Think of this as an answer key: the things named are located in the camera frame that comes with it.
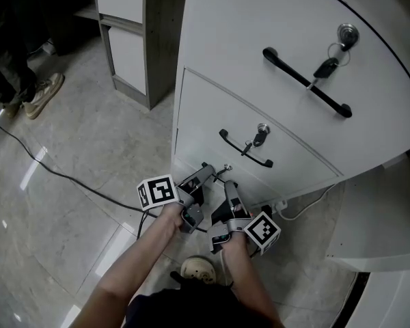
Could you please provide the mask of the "person's left cream clog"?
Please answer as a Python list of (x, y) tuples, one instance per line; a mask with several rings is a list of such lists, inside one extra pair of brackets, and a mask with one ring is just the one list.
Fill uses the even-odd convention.
[(180, 275), (185, 279), (198, 279), (205, 284), (216, 284), (217, 281), (213, 264), (200, 256), (187, 258), (181, 265)]

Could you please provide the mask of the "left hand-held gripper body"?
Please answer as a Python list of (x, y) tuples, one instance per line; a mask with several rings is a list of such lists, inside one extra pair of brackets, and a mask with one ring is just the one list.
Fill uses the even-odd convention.
[(188, 234), (197, 230), (204, 219), (200, 202), (196, 200), (198, 191), (197, 187), (189, 188), (187, 182), (175, 185), (171, 174), (145, 179), (137, 186), (144, 215), (153, 208), (177, 203), (182, 206), (180, 231)]

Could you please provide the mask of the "person's right forearm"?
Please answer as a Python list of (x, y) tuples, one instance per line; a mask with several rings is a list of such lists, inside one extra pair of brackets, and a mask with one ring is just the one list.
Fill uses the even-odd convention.
[(223, 257), (232, 276), (239, 301), (251, 311), (267, 317), (273, 328), (285, 328), (249, 256), (246, 236), (235, 232), (222, 245)]

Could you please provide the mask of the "person's black trousers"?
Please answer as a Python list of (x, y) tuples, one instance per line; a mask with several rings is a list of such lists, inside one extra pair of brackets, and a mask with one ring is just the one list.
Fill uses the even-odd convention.
[(173, 271), (179, 289), (137, 295), (127, 307), (123, 328), (243, 328), (250, 313), (234, 293), (219, 284), (185, 279)]

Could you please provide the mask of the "grey side cabinet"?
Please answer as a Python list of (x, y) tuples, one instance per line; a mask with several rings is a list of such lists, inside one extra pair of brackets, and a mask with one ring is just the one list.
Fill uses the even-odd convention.
[(185, 0), (95, 0), (114, 88), (148, 110), (175, 88)]

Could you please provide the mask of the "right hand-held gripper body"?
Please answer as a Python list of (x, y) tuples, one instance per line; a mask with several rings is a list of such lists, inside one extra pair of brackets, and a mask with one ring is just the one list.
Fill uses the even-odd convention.
[(222, 250), (222, 244), (227, 243), (233, 233), (246, 234), (260, 249), (263, 255), (279, 238), (281, 229), (265, 212), (250, 218), (235, 218), (233, 205), (224, 201), (211, 215), (212, 225), (207, 230), (209, 249), (212, 254)]

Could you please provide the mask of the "drawer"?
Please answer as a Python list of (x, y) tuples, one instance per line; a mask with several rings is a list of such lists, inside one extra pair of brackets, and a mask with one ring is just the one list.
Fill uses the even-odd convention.
[[(344, 175), (410, 149), (410, 0), (187, 0), (182, 34), (186, 67)], [(350, 62), (306, 90), (335, 42)]]
[[(221, 171), (226, 160), (221, 160), (219, 156), (211, 156), (210, 159), (193, 157), (193, 159), (184, 158), (182, 156), (174, 156), (172, 160), (172, 171), (177, 179), (182, 180), (193, 172), (202, 168), (202, 163), (207, 163), (215, 168), (216, 172)], [(265, 204), (274, 204), (282, 200), (282, 196), (267, 186), (259, 178), (245, 171), (236, 163), (228, 163), (232, 167), (230, 171), (226, 171), (220, 175), (216, 182), (213, 182), (213, 177), (209, 178), (205, 185), (219, 195), (225, 195), (224, 182), (231, 180), (237, 186), (238, 194), (243, 203), (248, 207), (256, 207)]]
[[(242, 156), (245, 142), (268, 133)], [(236, 163), (282, 197), (330, 182), (337, 174), (272, 121), (200, 76), (184, 72), (175, 156)]]

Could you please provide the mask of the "white curved platform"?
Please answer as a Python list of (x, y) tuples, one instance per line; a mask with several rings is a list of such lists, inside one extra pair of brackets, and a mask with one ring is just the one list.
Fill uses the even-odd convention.
[(410, 328), (410, 270), (370, 274), (345, 328)]

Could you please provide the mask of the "white power strip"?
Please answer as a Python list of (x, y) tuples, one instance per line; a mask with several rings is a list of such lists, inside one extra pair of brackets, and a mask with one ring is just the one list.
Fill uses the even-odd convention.
[(286, 200), (278, 201), (278, 202), (271, 202), (260, 207), (262, 212), (265, 212), (268, 216), (272, 216), (274, 214), (278, 214), (283, 210), (287, 209), (288, 203)]

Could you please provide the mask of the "person's left forearm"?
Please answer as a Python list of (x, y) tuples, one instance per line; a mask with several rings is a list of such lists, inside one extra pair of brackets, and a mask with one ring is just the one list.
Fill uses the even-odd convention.
[(167, 204), (160, 215), (102, 276), (69, 328), (121, 328), (131, 299), (182, 223), (182, 206)]

